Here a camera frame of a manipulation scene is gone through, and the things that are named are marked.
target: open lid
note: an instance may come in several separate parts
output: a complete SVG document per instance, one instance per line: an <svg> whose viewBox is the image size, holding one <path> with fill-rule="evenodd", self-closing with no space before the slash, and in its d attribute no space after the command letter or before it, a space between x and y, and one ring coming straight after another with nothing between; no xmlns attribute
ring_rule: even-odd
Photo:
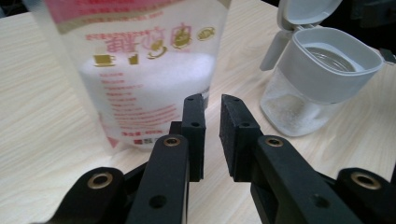
<svg viewBox="0 0 396 224"><path fill-rule="evenodd" d="M318 25L328 18L342 0L280 0L277 24L283 30L295 25Z"/></svg>

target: plastic bag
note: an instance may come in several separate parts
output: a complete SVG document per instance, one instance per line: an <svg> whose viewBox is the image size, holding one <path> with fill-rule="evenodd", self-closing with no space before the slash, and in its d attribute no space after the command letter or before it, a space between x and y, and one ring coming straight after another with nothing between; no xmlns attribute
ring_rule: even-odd
<svg viewBox="0 0 396 224"><path fill-rule="evenodd" d="M111 146L152 149L185 97L207 100L230 1L24 2Z"/></svg>

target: light wood surface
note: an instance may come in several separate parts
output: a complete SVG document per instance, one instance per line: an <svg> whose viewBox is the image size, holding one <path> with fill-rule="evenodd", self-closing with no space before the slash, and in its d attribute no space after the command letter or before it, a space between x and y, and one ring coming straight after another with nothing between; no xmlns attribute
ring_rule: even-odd
<svg viewBox="0 0 396 224"><path fill-rule="evenodd" d="M233 0L206 110L205 179L191 183L189 223L261 223L249 184L229 177L219 140L223 93L245 101L264 134L279 134L259 100L270 72L259 69L275 33L276 8ZM0 20L0 222L43 222L85 172L124 173L149 154L107 155L31 14ZM396 66L385 65L326 127L288 138L319 172L360 167L390 180L396 161Z"/></svg>

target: wooden table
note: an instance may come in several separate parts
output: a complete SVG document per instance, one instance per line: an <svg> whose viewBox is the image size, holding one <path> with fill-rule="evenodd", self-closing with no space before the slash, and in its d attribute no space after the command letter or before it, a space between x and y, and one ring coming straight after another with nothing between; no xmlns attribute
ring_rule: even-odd
<svg viewBox="0 0 396 224"><path fill-rule="evenodd" d="M278 31L276 8L233 0L206 110L205 179L191 183L190 223L260 223L249 184L229 177L219 136L220 96L245 101L265 134L277 133L259 99L271 72L259 69ZM29 13L0 20L0 220L48 220L85 172L112 166L124 173L149 154L109 156ZM396 66L385 65L321 130L288 138L319 172L336 177L360 167L390 180L396 161Z"/></svg>

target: white handle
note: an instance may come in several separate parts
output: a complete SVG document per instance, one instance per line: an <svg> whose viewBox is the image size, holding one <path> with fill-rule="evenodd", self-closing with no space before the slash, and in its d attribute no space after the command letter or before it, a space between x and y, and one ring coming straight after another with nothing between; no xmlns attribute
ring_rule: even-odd
<svg viewBox="0 0 396 224"><path fill-rule="evenodd" d="M291 34L292 32L283 30L277 32L270 48L267 51L267 54L265 54L265 57L262 60L262 65L260 65L260 69L262 71L268 71L275 67L277 60L279 59L286 45L289 43Z"/></svg>

